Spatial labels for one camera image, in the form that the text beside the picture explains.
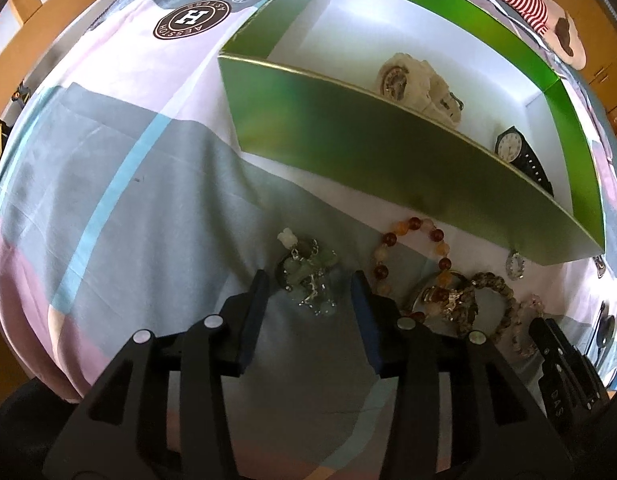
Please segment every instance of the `box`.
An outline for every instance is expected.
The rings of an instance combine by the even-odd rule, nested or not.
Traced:
[[[464,103],[458,131],[373,91],[396,52]],[[270,0],[220,52],[242,150],[414,208],[548,265],[604,252],[588,142],[562,81],[466,0]],[[493,154],[516,126],[555,198]]]

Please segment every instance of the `silver screw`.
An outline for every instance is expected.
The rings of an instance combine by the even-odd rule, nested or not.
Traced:
[[[410,317],[401,317],[397,320],[397,327],[400,330],[413,330],[416,324],[415,319]]]
[[[469,334],[469,341],[471,341],[474,345],[483,345],[487,342],[487,336],[479,330],[474,330]]]
[[[148,330],[138,330],[133,334],[133,341],[138,345],[147,342],[150,339],[150,332]]]
[[[224,318],[218,314],[211,314],[204,318],[204,326],[206,328],[219,328],[224,324]]]

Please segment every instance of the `round logo patch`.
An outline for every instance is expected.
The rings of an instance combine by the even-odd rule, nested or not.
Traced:
[[[202,0],[186,4],[163,17],[153,31],[158,40],[194,36],[215,27],[230,14],[230,5],[222,0]]]

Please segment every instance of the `wooden bed frame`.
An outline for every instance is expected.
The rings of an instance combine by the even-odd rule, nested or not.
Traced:
[[[53,41],[97,0],[9,0],[22,25],[0,54],[0,117]]]

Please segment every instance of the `black watch strap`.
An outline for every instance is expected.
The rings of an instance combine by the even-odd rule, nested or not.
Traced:
[[[520,155],[513,161],[513,165],[553,196],[553,186],[551,186],[544,168],[540,164],[540,159],[535,155],[524,136],[522,134],[520,136],[522,137],[522,150]]]

